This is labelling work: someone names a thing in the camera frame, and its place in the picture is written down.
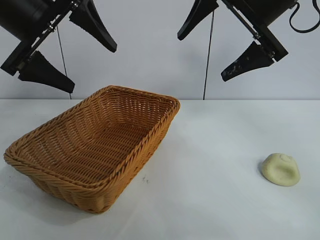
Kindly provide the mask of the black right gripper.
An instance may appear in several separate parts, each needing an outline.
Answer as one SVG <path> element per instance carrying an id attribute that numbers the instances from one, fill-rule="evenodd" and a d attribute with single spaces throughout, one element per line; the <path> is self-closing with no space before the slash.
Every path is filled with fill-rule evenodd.
<path id="1" fill-rule="evenodd" d="M 292 8 L 297 3 L 295 0 L 224 0 L 223 3 L 260 43 L 253 41 L 235 61 L 221 72 L 224 82 L 241 74 L 269 67 L 272 65 L 272 58 L 278 62 L 288 54 L 268 26 L 286 10 Z M 218 7 L 216 0 L 195 0 L 186 20 L 177 32 L 177 39 L 184 40 L 204 18 Z"/>

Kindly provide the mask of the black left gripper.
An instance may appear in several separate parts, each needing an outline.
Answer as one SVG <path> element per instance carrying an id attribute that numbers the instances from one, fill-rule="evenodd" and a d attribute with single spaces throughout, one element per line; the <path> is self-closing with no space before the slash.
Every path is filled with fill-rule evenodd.
<path id="1" fill-rule="evenodd" d="M 103 24 L 93 0 L 2 0 L 0 26 L 19 39 L 20 43 L 1 65 L 1 69 L 10 75 L 19 71 L 18 79 L 21 81 L 72 93 L 75 83 L 36 50 L 71 11 L 69 20 L 72 23 L 89 33 L 110 52 L 117 51 L 117 43 Z"/>

